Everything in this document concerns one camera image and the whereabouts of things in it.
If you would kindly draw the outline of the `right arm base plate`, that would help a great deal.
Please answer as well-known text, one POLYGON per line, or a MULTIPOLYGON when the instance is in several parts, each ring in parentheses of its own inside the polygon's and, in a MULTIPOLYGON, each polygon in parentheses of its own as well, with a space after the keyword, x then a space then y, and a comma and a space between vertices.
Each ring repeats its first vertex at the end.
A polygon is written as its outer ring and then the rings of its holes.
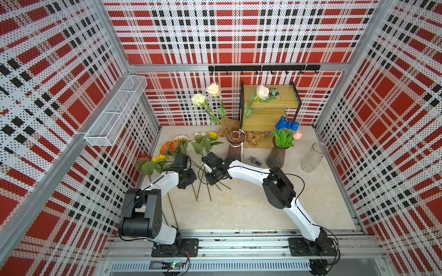
POLYGON ((327 238, 325 244, 320 247, 312 241, 304 238, 289 238, 288 248, 291 256, 335 256, 337 247, 332 238, 327 238))

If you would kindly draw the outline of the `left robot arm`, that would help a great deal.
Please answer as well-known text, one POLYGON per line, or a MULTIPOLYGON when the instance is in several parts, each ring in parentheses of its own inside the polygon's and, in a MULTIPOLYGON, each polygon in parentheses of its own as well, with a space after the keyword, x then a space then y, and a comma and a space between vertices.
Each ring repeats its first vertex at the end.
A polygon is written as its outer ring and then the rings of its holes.
POLYGON ((164 246, 181 247, 181 234, 163 222, 162 199, 173 188, 185 189, 196 180, 190 157, 178 154, 172 165, 142 189, 129 189, 124 198, 117 234, 130 242, 148 239, 164 246))

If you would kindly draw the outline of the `pink glass vase with ribbon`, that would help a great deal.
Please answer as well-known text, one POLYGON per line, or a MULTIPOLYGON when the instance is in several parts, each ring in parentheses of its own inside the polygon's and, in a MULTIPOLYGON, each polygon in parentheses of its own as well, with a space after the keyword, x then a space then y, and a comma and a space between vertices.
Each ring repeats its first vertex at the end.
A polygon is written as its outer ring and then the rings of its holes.
POLYGON ((244 156, 243 147, 246 138, 245 132, 242 130, 231 131, 226 138, 229 142, 227 157, 241 162, 244 156))

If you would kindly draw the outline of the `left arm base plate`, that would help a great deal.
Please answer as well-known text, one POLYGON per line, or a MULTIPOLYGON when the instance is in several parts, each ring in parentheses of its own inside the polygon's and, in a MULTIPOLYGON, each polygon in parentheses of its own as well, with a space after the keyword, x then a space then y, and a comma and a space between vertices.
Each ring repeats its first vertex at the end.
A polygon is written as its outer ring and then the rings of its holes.
POLYGON ((151 256, 154 258, 173 257, 173 256, 198 256, 199 239, 179 239, 174 244, 166 245, 154 243, 151 256))

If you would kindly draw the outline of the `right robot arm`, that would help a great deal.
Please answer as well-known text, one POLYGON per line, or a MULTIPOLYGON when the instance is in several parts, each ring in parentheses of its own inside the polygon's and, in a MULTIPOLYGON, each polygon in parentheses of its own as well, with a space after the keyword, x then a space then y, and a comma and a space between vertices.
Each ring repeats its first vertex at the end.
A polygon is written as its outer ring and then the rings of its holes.
POLYGON ((209 185, 228 178, 242 179, 261 186, 268 202, 273 207, 285 211, 299 228, 308 246, 323 250, 328 234, 304 210, 292 182, 281 168, 262 169, 236 159, 222 159, 212 152, 202 157, 201 161, 207 170, 206 179, 209 185))

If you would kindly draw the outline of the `dark pink ribbed vase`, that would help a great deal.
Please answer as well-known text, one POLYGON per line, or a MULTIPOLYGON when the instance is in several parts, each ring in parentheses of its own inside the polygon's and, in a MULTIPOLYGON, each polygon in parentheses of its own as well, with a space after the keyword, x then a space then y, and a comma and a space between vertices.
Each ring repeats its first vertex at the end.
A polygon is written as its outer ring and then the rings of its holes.
POLYGON ((276 145, 275 138, 272 139, 273 148, 270 151, 268 158, 266 159, 266 165, 272 169, 273 167, 282 168, 285 163, 285 153, 288 147, 278 147, 276 145))

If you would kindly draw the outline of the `pink tulip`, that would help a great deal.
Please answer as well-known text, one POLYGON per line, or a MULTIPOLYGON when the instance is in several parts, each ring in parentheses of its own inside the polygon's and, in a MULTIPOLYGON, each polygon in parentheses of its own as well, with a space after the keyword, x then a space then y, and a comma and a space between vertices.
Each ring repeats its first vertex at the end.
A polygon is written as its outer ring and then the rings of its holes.
POLYGON ((294 135, 293 135, 293 138, 294 138, 295 140, 299 140, 299 139, 301 139, 301 137, 302 137, 302 133, 301 133, 301 131, 297 131, 297 132, 294 133, 294 135))

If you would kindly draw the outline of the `pale green rose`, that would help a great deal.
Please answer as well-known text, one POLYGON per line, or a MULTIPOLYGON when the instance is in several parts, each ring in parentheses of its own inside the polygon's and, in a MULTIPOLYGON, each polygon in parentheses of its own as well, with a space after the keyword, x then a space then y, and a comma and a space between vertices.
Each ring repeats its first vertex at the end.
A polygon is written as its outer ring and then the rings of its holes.
POLYGON ((198 93, 192 97, 192 103, 198 108, 203 108, 206 114, 209 115, 210 121, 216 125, 220 125, 228 138, 232 138, 231 128, 229 126, 227 111, 224 108, 224 103, 220 102, 220 107, 217 109, 217 114, 210 107, 207 97, 198 93))

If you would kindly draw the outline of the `cream rose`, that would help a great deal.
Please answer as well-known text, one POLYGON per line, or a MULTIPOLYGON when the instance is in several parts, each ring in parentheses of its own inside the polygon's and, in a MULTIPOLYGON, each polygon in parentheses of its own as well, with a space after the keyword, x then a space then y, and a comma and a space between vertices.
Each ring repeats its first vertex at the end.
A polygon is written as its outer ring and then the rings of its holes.
POLYGON ((222 126, 222 129, 224 130, 226 137, 233 140, 234 135, 232 133, 232 127, 229 123, 229 118, 227 116, 227 111, 224 107, 224 103, 222 101, 221 96, 221 89, 220 86, 217 83, 212 83, 206 88, 206 92, 214 99, 216 99, 216 103, 220 105, 220 107, 217 109, 217 115, 214 113, 214 111, 209 106, 207 100, 205 101, 205 111, 210 116, 211 122, 214 124, 219 124, 222 126))

